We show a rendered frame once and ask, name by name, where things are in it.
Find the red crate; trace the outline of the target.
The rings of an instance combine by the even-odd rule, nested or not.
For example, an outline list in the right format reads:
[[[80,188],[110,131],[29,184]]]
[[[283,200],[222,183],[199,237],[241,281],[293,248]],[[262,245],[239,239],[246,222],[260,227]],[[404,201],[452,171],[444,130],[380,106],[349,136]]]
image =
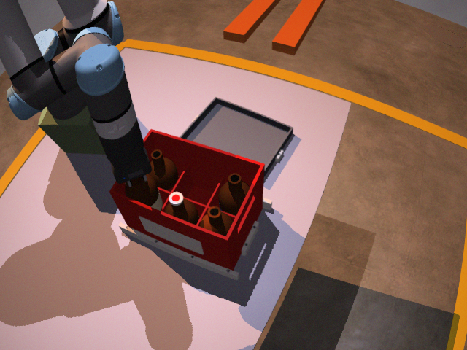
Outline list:
[[[124,183],[120,213],[127,226],[201,259],[234,270],[244,242],[263,209],[265,164],[169,134],[146,149],[150,162],[151,153],[155,149],[162,151],[163,157],[175,163],[179,179],[171,192],[158,188],[163,201],[161,211],[127,197]],[[239,174],[250,188],[236,216],[225,212],[233,220],[227,235],[199,227],[210,207],[220,208],[220,188],[233,173]],[[169,195],[173,192],[181,193],[183,198],[195,204],[199,215],[196,225],[164,213]]]

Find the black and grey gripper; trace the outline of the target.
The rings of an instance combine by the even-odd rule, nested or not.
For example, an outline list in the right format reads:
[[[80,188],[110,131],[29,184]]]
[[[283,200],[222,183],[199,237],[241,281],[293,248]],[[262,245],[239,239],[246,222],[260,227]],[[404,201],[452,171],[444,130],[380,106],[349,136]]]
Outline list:
[[[92,119],[93,120],[93,119]],[[111,162],[112,173],[118,184],[124,182],[133,186],[131,181],[138,177],[147,181],[146,174],[152,171],[147,150],[136,117],[133,102],[130,109],[116,121],[98,123],[93,120],[102,147]]]

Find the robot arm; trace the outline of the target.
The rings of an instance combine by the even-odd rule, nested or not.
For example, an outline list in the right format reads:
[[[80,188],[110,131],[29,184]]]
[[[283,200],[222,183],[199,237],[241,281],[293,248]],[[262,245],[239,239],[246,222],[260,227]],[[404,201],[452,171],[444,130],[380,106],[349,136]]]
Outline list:
[[[124,33],[115,3],[57,2],[63,28],[34,36],[18,0],[0,0],[0,59],[12,82],[10,109],[27,120],[47,107],[54,118],[67,120],[87,106],[95,122],[118,120],[132,99],[116,48]]]

